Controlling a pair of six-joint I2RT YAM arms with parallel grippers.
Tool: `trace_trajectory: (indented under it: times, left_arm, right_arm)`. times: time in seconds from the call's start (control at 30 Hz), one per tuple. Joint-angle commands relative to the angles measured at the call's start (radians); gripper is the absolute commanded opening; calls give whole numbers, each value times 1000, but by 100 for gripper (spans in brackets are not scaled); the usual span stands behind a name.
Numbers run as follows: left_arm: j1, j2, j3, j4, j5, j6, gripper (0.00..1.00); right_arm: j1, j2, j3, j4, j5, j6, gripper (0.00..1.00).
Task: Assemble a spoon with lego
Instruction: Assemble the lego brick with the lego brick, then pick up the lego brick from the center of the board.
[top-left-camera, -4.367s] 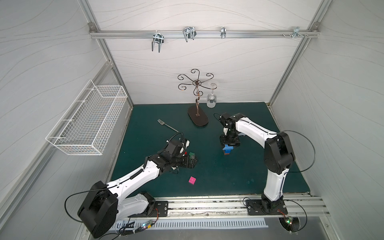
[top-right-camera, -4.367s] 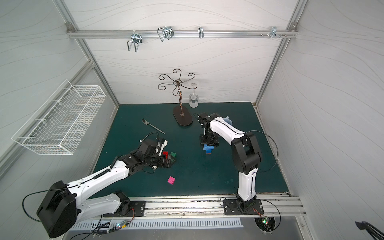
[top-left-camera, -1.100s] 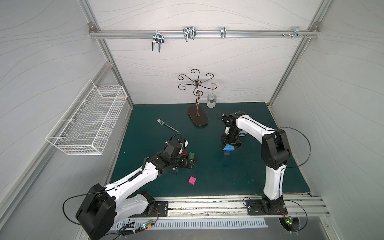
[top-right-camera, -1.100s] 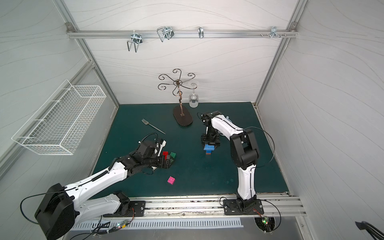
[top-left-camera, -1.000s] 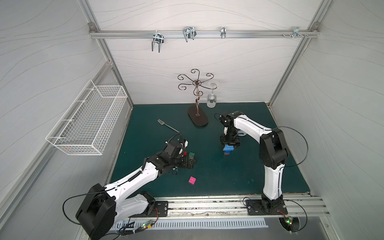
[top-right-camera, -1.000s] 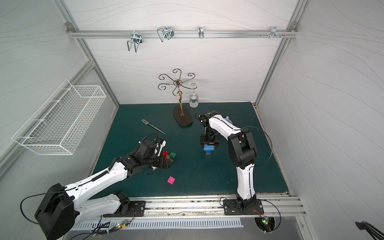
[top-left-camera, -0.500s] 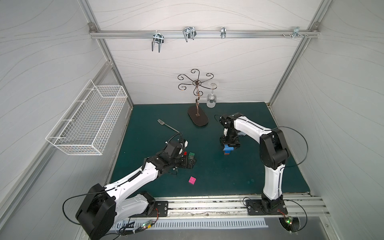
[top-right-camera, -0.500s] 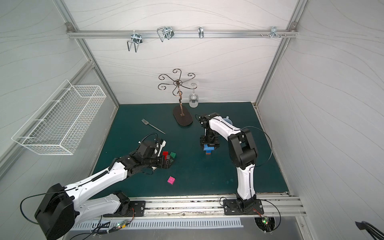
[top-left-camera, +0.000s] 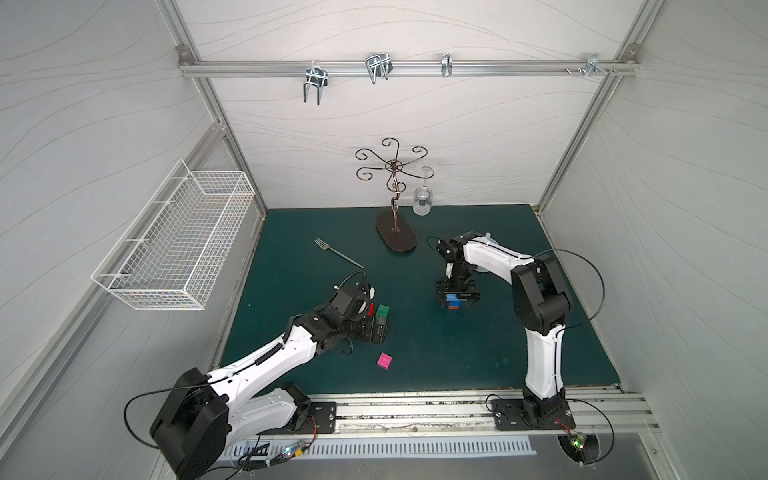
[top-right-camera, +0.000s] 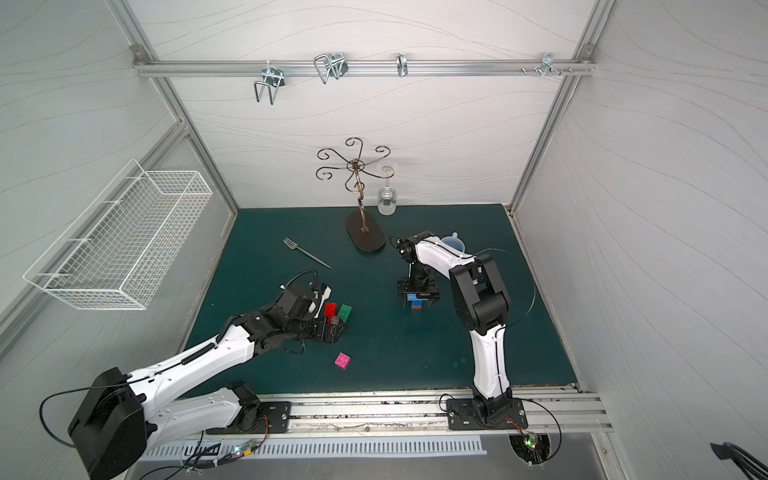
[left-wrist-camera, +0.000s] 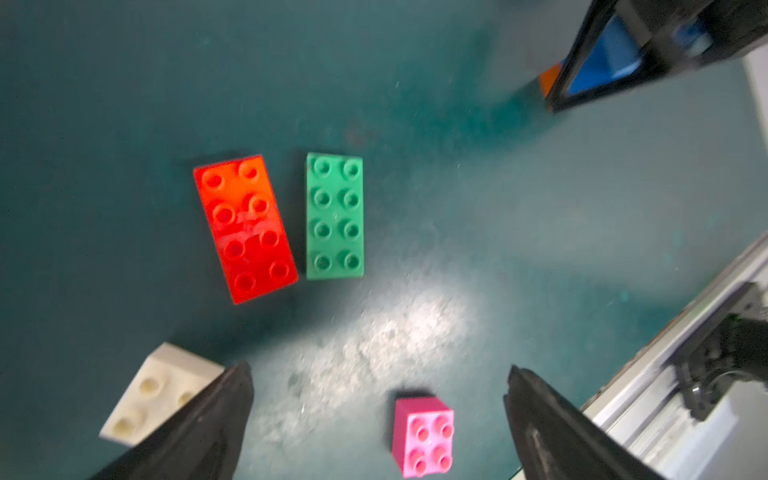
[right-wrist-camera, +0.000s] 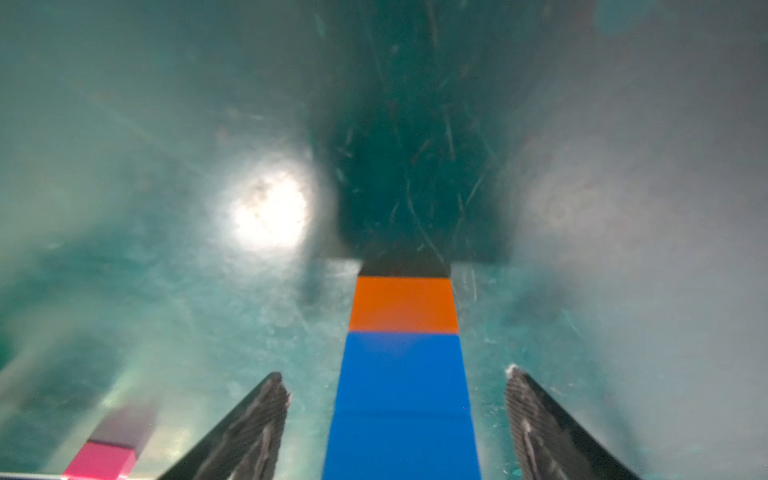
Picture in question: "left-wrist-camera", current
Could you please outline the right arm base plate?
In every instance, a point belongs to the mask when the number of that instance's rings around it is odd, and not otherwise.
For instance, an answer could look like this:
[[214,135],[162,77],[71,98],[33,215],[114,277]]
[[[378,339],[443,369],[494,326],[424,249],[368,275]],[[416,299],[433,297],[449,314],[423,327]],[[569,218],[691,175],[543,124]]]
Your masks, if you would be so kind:
[[767,313],[743,283],[676,350],[672,365],[690,415],[704,421],[736,382],[767,383]]

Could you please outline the cream white lego brick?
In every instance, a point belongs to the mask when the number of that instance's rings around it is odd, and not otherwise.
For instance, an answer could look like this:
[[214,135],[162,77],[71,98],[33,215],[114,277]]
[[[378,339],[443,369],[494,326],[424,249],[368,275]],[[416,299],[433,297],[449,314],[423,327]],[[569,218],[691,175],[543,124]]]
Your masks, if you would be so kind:
[[142,363],[99,437],[134,447],[219,377],[225,367],[164,343]]

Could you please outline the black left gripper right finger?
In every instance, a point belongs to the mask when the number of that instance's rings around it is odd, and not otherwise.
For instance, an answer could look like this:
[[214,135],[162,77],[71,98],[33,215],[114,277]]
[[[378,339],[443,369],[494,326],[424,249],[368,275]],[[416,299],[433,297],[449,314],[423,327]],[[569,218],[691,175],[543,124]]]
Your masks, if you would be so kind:
[[658,479],[529,369],[511,368],[505,411],[528,479]]

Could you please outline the pink lego brick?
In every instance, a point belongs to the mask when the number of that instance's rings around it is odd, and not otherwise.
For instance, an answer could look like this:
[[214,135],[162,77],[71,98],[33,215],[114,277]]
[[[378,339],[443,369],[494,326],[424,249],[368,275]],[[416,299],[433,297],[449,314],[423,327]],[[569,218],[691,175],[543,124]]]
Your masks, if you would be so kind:
[[404,479],[445,474],[453,465],[454,411],[435,396],[395,402],[391,452]]

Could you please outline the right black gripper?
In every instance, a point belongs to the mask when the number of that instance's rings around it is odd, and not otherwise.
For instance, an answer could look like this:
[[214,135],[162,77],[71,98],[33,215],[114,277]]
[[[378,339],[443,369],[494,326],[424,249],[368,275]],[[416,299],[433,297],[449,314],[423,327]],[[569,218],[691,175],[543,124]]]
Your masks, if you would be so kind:
[[[640,67],[625,78],[569,95],[569,86],[614,15],[639,47]],[[766,42],[765,0],[593,1],[561,61],[561,72],[545,98],[546,105],[552,112],[562,112],[660,80],[669,73],[744,56]]]

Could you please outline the orange lego brick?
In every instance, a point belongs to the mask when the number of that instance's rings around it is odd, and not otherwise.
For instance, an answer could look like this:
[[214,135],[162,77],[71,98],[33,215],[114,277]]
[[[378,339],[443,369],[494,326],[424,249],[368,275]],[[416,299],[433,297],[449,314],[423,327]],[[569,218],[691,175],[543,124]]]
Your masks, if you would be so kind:
[[561,69],[562,69],[562,63],[558,62],[557,64],[547,69],[538,77],[538,84],[544,98],[546,98],[549,95],[552,87],[554,86],[557,80],[558,75],[561,72]]

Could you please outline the red long lego brick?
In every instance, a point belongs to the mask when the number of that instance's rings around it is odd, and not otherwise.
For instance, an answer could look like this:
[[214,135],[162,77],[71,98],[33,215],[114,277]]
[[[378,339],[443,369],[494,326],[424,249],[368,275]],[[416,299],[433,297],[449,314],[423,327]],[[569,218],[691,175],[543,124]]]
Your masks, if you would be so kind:
[[296,283],[298,270],[263,158],[198,166],[193,174],[233,303]]

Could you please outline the light blue long lego brick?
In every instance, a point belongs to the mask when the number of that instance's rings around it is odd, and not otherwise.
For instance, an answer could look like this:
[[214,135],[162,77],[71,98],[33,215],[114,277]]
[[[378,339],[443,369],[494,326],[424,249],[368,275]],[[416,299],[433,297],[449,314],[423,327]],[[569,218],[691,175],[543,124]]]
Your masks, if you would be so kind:
[[[711,35],[699,19],[677,27],[671,38],[689,58],[701,55],[713,45]],[[641,63],[640,47],[624,22],[614,15],[600,34],[567,93],[578,94],[625,78],[634,73]]]

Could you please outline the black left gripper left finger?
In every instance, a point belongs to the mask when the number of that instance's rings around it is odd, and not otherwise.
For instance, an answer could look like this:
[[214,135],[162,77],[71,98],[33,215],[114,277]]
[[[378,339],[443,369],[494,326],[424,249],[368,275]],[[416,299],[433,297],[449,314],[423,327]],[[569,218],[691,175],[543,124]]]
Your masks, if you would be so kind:
[[228,367],[95,479],[231,479],[254,400],[251,367]]

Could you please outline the green long lego brick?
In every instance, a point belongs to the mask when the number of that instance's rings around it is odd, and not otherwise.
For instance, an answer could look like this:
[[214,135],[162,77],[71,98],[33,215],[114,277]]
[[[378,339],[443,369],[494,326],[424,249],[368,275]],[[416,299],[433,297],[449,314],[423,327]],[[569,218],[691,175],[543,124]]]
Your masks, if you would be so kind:
[[360,157],[306,157],[306,276],[360,278],[365,272],[364,176]]

